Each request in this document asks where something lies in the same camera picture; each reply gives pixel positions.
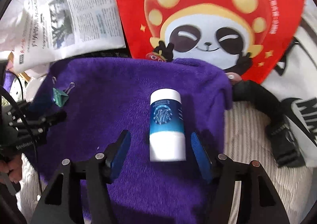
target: binder clip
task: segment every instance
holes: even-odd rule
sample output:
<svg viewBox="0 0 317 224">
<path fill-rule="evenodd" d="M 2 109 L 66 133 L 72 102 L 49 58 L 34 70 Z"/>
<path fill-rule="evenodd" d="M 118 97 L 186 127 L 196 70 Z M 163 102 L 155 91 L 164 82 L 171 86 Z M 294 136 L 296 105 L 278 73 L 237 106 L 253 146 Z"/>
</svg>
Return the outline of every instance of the binder clip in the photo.
<svg viewBox="0 0 317 224">
<path fill-rule="evenodd" d="M 55 88 L 56 77 L 53 77 L 52 81 L 53 81 L 53 101 L 56 103 L 58 107 L 61 108 L 65 105 L 66 101 L 69 98 L 68 94 L 74 87 L 76 87 L 76 84 L 74 82 L 71 82 L 69 86 L 64 91 L 62 91 L 60 89 Z"/>
</svg>

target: panda face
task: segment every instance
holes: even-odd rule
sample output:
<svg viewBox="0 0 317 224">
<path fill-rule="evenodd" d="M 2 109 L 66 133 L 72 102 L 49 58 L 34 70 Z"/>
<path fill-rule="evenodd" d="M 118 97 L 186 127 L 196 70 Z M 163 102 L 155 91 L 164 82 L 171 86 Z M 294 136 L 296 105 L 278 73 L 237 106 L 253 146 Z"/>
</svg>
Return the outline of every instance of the panda face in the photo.
<svg viewBox="0 0 317 224">
<path fill-rule="evenodd" d="M 171 22 L 165 41 L 174 44 L 174 58 L 196 58 L 221 69 L 235 66 L 249 46 L 248 33 L 241 25 L 231 19 L 204 14 Z"/>
</svg>

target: metal screw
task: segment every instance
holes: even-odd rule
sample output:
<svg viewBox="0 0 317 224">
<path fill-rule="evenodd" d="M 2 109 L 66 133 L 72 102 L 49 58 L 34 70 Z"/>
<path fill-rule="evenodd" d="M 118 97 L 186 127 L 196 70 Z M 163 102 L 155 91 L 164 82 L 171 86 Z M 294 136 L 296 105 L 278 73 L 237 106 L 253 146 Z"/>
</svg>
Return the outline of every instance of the metal screw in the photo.
<svg viewBox="0 0 317 224">
<path fill-rule="evenodd" d="M 220 160 L 226 160 L 227 159 L 227 156 L 225 155 L 225 154 L 223 154 L 223 153 L 221 153 L 221 154 L 219 154 L 218 155 L 218 158 L 220 159 Z"/>
<path fill-rule="evenodd" d="M 52 77 L 52 82 L 53 82 L 53 86 L 55 86 L 55 84 L 56 84 L 56 82 L 57 82 L 56 77 Z"/>
<path fill-rule="evenodd" d="M 252 165 L 254 167 L 260 167 L 261 164 L 258 161 L 252 161 Z"/>
<path fill-rule="evenodd" d="M 70 160 L 64 159 L 61 163 L 65 166 L 65 165 L 68 165 L 70 163 Z"/>
<path fill-rule="evenodd" d="M 100 159 L 102 159 L 103 157 L 105 157 L 105 155 L 100 152 L 100 153 L 97 153 L 95 157 L 96 157 L 97 160 L 100 160 Z"/>
</svg>

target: cartoon hand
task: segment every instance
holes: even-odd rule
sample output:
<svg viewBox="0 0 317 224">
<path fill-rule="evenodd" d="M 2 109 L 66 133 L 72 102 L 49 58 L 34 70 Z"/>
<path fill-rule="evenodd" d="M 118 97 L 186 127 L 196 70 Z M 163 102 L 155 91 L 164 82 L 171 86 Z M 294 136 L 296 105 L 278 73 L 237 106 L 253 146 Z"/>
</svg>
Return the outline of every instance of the cartoon hand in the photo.
<svg viewBox="0 0 317 224">
<path fill-rule="evenodd" d="M 159 41 L 159 45 L 153 50 L 156 53 L 162 51 L 162 56 L 166 59 L 167 62 L 171 62 L 173 60 L 173 49 L 174 44 L 169 43 L 167 47 L 163 41 Z"/>
<path fill-rule="evenodd" d="M 234 72 L 238 75 L 243 75 L 252 66 L 252 59 L 250 58 L 251 53 L 243 57 L 239 57 L 235 66 L 225 69 L 226 72 Z"/>
</svg>

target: red mushroom hat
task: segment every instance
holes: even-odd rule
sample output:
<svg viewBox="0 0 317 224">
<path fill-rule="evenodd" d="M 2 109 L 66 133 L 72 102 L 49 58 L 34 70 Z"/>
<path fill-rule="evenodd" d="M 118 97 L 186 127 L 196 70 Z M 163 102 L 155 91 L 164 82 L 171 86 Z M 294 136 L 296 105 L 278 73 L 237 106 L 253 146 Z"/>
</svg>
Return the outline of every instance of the red mushroom hat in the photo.
<svg viewBox="0 0 317 224">
<path fill-rule="evenodd" d="M 263 49 L 262 42 L 272 24 L 269 0 L 145 0 L 144 11 L 153 48 L 160 40 L 169 42 L 170 26 L 177 25 L 178 19 L 195 15 L 203 24 L 204 18 L 212 15 L 240 28 L 246 40 L 244 52 L 255 57 Z M 215 21 L 214 25 L 226 25 L 226 21 Z"/>
</svg>

